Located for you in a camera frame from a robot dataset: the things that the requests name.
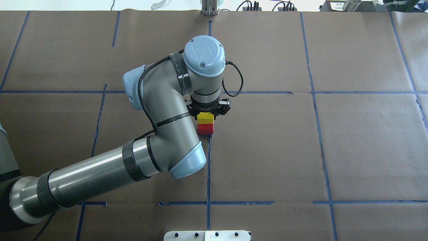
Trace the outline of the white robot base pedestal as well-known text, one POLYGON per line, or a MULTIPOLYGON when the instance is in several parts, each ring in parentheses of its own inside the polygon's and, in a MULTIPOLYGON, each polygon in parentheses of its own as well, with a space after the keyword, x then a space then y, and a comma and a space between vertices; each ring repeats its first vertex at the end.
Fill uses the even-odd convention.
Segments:
POLYGON ((246 230, 168 231, 164 241, 252 241, 246 230))

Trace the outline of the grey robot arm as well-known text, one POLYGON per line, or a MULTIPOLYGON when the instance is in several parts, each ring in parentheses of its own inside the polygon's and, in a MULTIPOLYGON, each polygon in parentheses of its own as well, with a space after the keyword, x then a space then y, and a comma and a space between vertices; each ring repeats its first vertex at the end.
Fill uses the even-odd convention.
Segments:
POLYGON ((1 128, 1 231, 24 229, 51 213, 168 171, 182 178, 201 170, 206 157, 192 117, 225 115, 220 100, 225 50, 208 35, 192 38, 183 50, 123 75, 129 102, 143 110, 148 133, 123 146, 40 177, 23 177, 6 131, 1 128))

